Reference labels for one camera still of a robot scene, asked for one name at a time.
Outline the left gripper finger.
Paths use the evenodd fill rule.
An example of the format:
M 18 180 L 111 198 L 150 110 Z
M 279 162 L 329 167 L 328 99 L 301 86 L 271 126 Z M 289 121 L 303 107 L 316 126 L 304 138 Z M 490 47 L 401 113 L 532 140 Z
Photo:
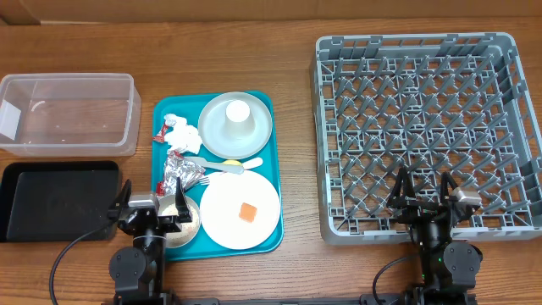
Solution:
M 174 204 L 178 214 L 189 214 L 190 209 L 186 202 L 184 189 L 180 177 L 176 178 Z
M 113 200 L 113 203 L 110 205 L 111 209 L 122 209 L 128 206 L 128 201 L 131 196 L 131 181 L 127 180 L 120 190 L 119 194 Z

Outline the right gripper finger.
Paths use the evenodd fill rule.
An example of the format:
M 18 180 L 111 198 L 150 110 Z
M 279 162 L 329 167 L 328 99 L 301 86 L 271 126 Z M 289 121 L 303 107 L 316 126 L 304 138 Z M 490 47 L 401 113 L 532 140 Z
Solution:
M 450 198 L 450 190 L 454 191 L 457 188 L 457 183 L 449 172 L 444 172 L 441 175 L 440 182 L 440 203 L 448 203 Z
M 416 199 L 416 192 L 413 189 L 412 180 L 404 166 L 398 170 L 395 184 L 388 198 L 388 204 L 407 204 L 408 201 Z

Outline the grey bowl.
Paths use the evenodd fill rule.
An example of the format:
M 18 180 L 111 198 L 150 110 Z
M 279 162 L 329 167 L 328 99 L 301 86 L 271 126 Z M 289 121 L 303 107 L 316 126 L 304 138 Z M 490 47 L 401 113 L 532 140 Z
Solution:
M 201 225 L 199 207 L 191 198 L 186 197 L 185 199 L 191 212 L 191 222 L 183 223 L 181 225 L 181 232 L 168 233 L 166 235 L 167 248 L 183 247 L 185 244 L 189 243 L 199 231 Z M 159 197 L 158 201 L 158 214 L 160 216 L 173 216 L 178 213 L 178 209 L 174 203 L 174 195 Z

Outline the foil wrapper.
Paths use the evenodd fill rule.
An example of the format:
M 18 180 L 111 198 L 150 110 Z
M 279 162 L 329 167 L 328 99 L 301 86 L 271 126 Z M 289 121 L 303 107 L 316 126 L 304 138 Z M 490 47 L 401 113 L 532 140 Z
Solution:
M 171 152 L 166 158 L 163 168 L 162 191 L 164 196 L 174 195 L 177 180 L 184 191 L 194 186 L 205 173 L 205 169 L 178 152 Z

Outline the pink round plate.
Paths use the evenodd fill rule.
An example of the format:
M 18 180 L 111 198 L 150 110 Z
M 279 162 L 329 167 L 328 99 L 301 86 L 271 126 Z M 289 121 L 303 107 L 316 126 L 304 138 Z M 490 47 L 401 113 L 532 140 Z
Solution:
M 244 202 L 257 208 L 252 223 L 239 218 Z M 223 173 L 213 175 L 203 192 L 200 215 L 203 229 L 214 242 L 245 250 L 261 244 L 274 231 L 281 215 L 281 201 L 270 181 L 256 172 Z

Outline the orange food cube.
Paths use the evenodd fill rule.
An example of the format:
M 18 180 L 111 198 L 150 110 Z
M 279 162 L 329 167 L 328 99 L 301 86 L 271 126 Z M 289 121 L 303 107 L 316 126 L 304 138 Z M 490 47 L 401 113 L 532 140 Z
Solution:
M 256 218 L 256 215 L 257 215 L 257 208 L 252 206 L 251 204 L 249 203 L 242 203 L 241 204 L 241 209 L 240 209 L 240 212 L 239 212 L 239 218 L 248 222 L 248 223 L 252 223 L 254 221 L 254 219 Z

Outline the white napkin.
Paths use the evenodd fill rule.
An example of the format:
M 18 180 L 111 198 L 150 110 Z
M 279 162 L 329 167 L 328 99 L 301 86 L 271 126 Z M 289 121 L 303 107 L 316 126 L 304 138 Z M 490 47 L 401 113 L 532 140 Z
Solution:
M 164 140 L 170 145 L 168 153 L 199 153 L 202 138 L 196 127 L 187 124 L 186 118 L 175 114 L 166 114 L 164 123 L 172 129 L 164 135 Z

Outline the white plastic cup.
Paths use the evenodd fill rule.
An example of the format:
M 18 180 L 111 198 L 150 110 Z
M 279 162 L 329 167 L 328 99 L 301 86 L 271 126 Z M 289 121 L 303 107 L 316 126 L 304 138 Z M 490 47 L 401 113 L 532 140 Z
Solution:
M 249 104 L 242 100 L 233 100 L 225 109 L 224 128 L 226 134 L 235 139 L 250 136 L 255 129 L 255 122 Z

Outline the white rice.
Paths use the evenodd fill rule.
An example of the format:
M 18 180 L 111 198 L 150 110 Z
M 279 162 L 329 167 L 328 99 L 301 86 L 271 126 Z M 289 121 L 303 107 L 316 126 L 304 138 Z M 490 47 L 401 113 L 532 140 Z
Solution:
M 195 235 L 200 228 L 199 207 L 193 201 L 188 202 L 188 207 L 191 213 L 191 222 L 180 224 L 181 232 L 177 233 L 177 236 Z M 177 214 L 177 209 L 173 203 L 160 210 L 161 216 L 170 216 L 174 214 Z

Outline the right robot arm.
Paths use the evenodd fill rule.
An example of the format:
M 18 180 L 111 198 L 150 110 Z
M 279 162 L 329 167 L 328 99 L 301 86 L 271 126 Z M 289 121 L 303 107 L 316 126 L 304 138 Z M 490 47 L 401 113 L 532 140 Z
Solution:
M 423 278 L 397 297 L 399 304 L 477 302 L 468 292 L 476 286 L 483 254 L 466 241 L 454 241 L 451 230 L 481 209 L 481 196 L 461 188 L 448 172 L 441 175 L 439 196 L 438 202 L 417 198 L 407 169 L 399 168 L 387 206 L 397 209 L 397 221 L 409 226 L 411 241 L 418 245 Z

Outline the grey dishwasher rack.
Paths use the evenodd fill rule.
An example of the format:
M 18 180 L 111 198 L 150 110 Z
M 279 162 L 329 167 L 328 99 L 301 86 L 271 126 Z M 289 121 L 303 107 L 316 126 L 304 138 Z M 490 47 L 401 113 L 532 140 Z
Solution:
M 445 172 L 480 195 L 457 240 L 540 236 L 540 117 L 511 35 L 323 36 L 311 74 L 325 242 L 408 241 L 387 205 L 400 167 L 424 201 Z

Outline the yellow plastic spoon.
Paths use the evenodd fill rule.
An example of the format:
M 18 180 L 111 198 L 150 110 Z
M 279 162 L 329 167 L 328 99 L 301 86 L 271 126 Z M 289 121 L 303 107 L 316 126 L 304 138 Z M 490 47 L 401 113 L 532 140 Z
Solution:
M 238 161 L 238 160 L 232 160 L 232 159 L 223 161 L 223 164 L 226 164 L 226 165 L 235 165 L 235 166 L 242 166 L 242 163 L 241 163 L 240 161 Z

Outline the red sauce packet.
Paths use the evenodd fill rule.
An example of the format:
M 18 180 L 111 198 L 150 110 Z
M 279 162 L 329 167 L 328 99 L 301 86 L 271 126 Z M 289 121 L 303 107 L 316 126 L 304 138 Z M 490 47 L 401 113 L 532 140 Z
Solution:
M 159 130 L 159 132 L 152 138 L 153 141 L 155 142 L 158 142 L 158 143 L 164 143 L 165 142 L 165 135 L 166 133 L 168 132 L 170 126 L 168 125 L 168 122 L 167 121 L 164 121 L 163 122 L 163 125 L 161 127 L 161 129 Z

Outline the clear plastic bin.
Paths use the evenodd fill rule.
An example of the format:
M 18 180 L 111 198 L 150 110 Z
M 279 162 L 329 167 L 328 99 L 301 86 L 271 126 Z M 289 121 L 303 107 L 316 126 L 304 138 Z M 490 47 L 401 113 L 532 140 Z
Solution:
M 6 75 L 1 148 L 21 157 L 124 157 L 136 152 L 141 96 L 126 73 Z

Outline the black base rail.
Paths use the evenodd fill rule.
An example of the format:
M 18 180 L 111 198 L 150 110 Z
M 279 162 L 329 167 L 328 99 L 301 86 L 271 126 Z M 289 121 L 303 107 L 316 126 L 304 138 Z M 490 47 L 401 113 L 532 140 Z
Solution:
M 464 304 L 459 300 L 431 299 L 415 301 L 413 297 L 407 299 L 405 294 L 383 294 L 379 296 L 382 304 Z M 294 299 L 252 299 L 252 300 L 219 300 L 217 298 L 200 298 L 180 300 L 181 305 L 377 305 L 378 302 L 372 294 L 363 294 L 359 297 L 340 298 L 294 298 Z

